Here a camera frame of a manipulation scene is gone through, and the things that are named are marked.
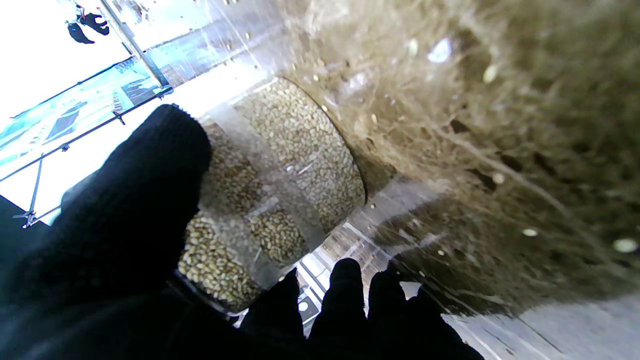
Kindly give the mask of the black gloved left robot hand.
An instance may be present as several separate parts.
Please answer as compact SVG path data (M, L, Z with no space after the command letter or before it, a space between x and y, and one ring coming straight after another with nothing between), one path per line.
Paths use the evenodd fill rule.
M311 333L292 270L240 328L170 291L198 210L211 145L162 104L105 160L1 281L3 360L480 360L427 294L409 300L393 269L339 260Z

